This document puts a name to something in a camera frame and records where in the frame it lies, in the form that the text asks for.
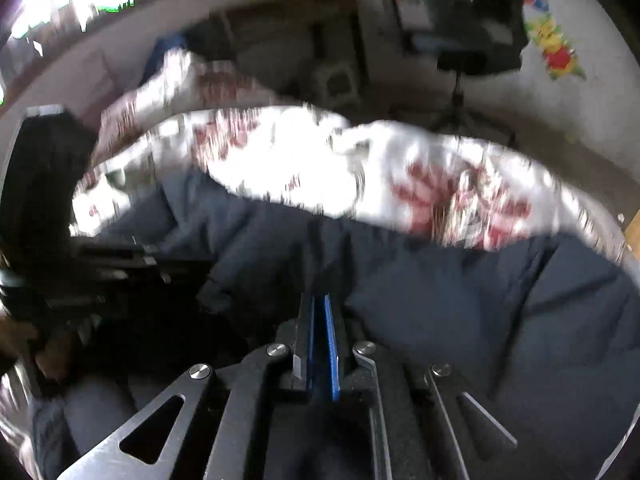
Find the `dark navy puffer jacket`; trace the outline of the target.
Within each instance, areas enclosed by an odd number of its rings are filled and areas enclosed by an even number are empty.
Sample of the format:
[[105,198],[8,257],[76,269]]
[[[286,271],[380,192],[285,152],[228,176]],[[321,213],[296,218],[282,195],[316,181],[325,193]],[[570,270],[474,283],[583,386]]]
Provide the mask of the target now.
[[32,406],[48,479],[190,366],[227,366],[269,344],[304,292],[329,292],[399,359],[451,365],[576,479],[598,474],[638,408],[638,288],[574,236],[442,247],[239,198],[197,171],[161,184],[105,235],[205,270],[187,292],[151,289],[104,316],[66,385]]

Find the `floral white red quilt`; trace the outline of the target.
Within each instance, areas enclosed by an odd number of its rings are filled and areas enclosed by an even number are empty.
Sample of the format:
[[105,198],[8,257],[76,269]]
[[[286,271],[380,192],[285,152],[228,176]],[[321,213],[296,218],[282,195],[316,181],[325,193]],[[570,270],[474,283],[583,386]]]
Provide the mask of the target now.
[[62,108],[53,126],[24,120],[1,173],[6,230],[61,223],[96,235],[161,180],[197,169],[228,192],[496,250],[567,232],[620,266],[622,230],[595,198],[535,159],[497,143],[402,122],[351,125],[288,104],[229,62],[169,51],[146,84],[89,130]]

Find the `blue pillow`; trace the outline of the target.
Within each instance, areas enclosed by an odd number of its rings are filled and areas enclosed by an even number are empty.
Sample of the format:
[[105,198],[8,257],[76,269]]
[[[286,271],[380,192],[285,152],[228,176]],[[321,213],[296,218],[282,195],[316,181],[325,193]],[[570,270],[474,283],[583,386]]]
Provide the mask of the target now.
[[158,38],[144,64],[139,86],[146,84],[163,67],[167,52],[174,49],[186,50],[187,47],[186,38],[180,32]]

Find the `small plastic stool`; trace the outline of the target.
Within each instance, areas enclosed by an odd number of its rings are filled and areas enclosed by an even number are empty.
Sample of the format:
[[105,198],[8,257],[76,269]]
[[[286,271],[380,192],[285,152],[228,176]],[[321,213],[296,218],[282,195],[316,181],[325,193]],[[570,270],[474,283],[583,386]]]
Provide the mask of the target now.
[[347,61],[323,63],[314,69],[314,95],[325,108],[356,104],[358,80]]

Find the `wooden desk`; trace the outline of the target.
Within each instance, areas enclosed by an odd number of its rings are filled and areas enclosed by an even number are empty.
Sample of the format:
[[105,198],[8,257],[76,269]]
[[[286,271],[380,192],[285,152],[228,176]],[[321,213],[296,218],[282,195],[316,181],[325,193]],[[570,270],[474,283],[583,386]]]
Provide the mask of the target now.
[[314,69],[347,61],[358,80],[356,104],[369,83],[358,0],[265,0],[210,12],[184,32],[189,49],[230,61],[281,96],[323,107]]

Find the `black office chair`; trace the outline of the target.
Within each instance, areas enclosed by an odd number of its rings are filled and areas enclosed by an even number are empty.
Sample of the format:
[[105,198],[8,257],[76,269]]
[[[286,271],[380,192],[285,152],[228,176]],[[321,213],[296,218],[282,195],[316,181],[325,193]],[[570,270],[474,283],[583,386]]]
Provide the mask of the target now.
[[430,27],[418,29],[400,24],[401,47],[408,54],[433,55],[436,70],[454,75],[449,104],[434,118],[431,132],[480,135],[491,128],[513,148],[516,135],[510,128],[464,105],[462,78],[484,78],[517,72],[528,43],[524,26],[524,0],[422,0]]

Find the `Winnie the Pooh sticker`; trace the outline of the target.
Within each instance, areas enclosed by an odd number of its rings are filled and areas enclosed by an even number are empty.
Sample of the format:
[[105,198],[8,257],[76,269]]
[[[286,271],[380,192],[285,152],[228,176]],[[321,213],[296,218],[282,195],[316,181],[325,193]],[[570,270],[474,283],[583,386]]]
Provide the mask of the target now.
[[538,48],[552,80],[564,76],[586,79],[578,55],[551,13],[540,14],[525,22],[529,40]]

